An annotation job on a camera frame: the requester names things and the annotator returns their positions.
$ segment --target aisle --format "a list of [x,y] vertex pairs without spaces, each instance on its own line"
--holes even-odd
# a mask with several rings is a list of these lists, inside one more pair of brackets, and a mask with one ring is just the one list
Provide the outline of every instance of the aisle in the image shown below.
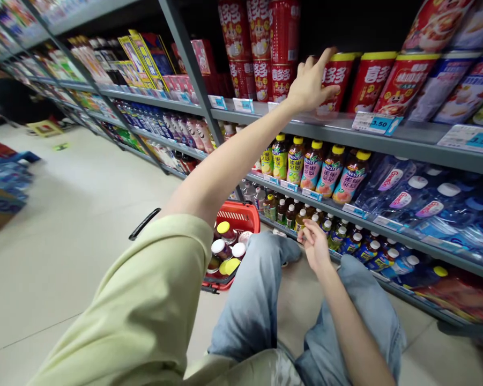
[[[3,126],[0,141],[44,159],[31,168],[36,177],[27,206],[0,232],[0,386],[20,386],[87,307],[106,269],[129,246],[128,235],[181,181],[86,129],[40,139]],[[68,149],[53,149],[64,142]],[[305,259],[284,271],[279,339],[295,355],[321,298]],[[439,333],[432,318],[390,299],[408,337],[401,385],[483,385],[482,350]],[[201,293],[188,363],[206,351],[226,300],[226,293]]]

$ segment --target bottle label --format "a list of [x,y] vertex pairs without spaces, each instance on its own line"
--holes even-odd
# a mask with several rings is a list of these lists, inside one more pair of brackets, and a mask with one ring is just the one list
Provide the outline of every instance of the bottle label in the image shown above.
[[381,186],[379,186],[380,191],[386,191],[393,188],[398,181],[402,178],[404,172],[400,169],[393,169],[390,174],[384,179]]
[[395,209],[403,208],[408,205],[412,199],[413,197],[411,197],[408,192],[403,191],[397,197],[395,197],[393,202],[390,204],[390,207]]
[[420,211],[418,211],[415,215],[417,217],[431,217],[435,216],[436,214],[440,213],[443,210],[444,206],[439,201],[431,201],[426,206],[424,206]]

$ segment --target yellow lid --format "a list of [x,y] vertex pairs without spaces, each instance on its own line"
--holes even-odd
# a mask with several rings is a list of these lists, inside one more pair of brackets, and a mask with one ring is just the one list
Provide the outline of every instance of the yellow lid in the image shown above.
[[411,54],[411,55],[399,55],[397,60],[433,60],[439,59],[441,54]]
[[332,152],[334,154],[343,154],[344,151],[345,151],[345,147],[344,146],[341,146],[341,145],[333,145],[333,147],[332,147]]
[[449,274],[445,268],[440,267],[440,266],[434,267],[434,270],[433,271],[439,277],[445,277],[445,276],[447,276]]
[[311,147],[314,149],[321,149],[322,145],[323,145],[322,141],[314,140],[313,143],[311,144]]
[[368,158],[370,158],[371,153],[364,150],[358,150],[355,156],[360,160],[366,161]]
[[355,59],[355,53],[339,53],[331,57],[331,62],[347,62]]
[[379,53],[364,53],[361,60],[382,60],[395,59],[398,55],[396,51],[383,51]]
[[216,227],[216,230],[218,231],[219,234],[222,234],[222,233],[228,232],[230,228],[231,228],[231,225],[229,224],[229,222],[224,221],[218,224],[218,226]]

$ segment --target yellow bottle cap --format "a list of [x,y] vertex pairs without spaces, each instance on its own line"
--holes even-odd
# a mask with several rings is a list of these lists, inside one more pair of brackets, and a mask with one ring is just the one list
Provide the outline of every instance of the yellow bottle cap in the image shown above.
[[225,232],[228,232],[230,228],[231,228],[231,225],[229,224],[229,222],[224,221],[218,224],[218,226],[216,227],[216,230],[218,231],[219,234],[223,234]]
[[314,140],[313,143],[311,144],[311,147],[314,149],[321,149],[322,146],[323,146],[323,142],[317,141],[317,140]]
[[371,153],[364,150],[358,150],[355,156],[362,161],[366,161],[368,158],[370,158]]
[[343,154],[343,152],[345,151],[345,146],[341,146],[341,145],[334,145],[332,147],[332,152],[334,154]]

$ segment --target jeans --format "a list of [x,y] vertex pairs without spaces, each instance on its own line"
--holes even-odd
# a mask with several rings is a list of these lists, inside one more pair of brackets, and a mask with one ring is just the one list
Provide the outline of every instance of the jeans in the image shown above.
[[[241,362],[277,348],[277,296],[281,265],[300,258],[298,244],[270,232],[254,234],[229,291],[227,304],[213,330],[210,354]],[[371,273],[350,255],[341,258],[338,274],[362,320],[398,382],[405,334],[384,290]],[[324,300],[304,338],[304,353],[295,368],[305,385],[351,384],[329,306]]]

